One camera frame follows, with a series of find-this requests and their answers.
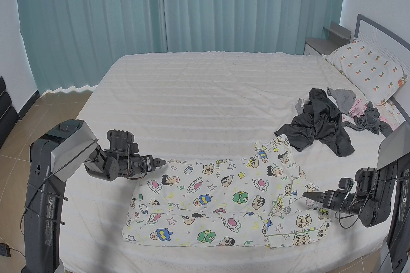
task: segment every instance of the bed frame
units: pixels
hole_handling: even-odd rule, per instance
[[[400,64],[404,73],[410,76],[410,44],[397,34],[362,14],[358,14],[354,37]],[[390,100],[410,123],[410,81],[398,89]]]

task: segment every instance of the nightstand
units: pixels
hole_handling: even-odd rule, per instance
[[[323,28],[327,39],[306,38],[304,55],[330,55],[343,45],[350,43],[352,32],[331,22],[329,28]]]

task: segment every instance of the gray garment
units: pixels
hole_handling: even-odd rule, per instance
[[[339,108],[339,110],[344,114],[349,113],[349,110],[351,110],[356,100],[356,93],[354,93],[352,90],[333,90],[332,88],[328,87],[328,96],[332,96],[336,99],[337,108]]]
[[[353,118],[356,125],[351,122],[343,122],[341,123],[341,126],[350,127],[356,131],[363,131],[364,129],[366,129],[374,134],[379,134],[379,132],[382,132],[382,134],[387,137],[390,133],[393,132],[393,130],[389,124],[379,120],[379,117],[379,111],[377,110],[377,108],[373,108],[372,103],[369,102],[367,104],[364,115],[360,117],[355,116]]]
[[[295,105],[295,108],[298,112],[298,115],[303,113],[303,107],[309,102],[309,100],[299,98],[298,103]]]

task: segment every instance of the white pillow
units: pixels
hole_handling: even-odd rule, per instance
[[[340,47],[325,60],[346,76],[374,105],[384,104],[406,82],[399,64],[360,40]]]

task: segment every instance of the white bed sheet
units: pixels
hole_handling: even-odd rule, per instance
[[[107,131],[133,132],[141,154],[164,158],[243,158],[256,141],[297,114],[298,98],[311,88],[346,88],[363,94],[316,56],[251,53],[130,55],[107,72],[78,118],[103,148]],[[339,158],[319,141],[298,153],[297,163],[321,190],[339,178],[375,167],[384,137],[346,129],[356,151]],[[390,219],[372,228],[360,221],[342,229],[336,219],[318,243],[269,247],[151,247],[124,242],[121,230],[135,185],[91,178],[80,167],[67,181],[60,257],[75,273],[94,272],[326,272],[377,250]],[[344,220],[345,225],[351,219]]]

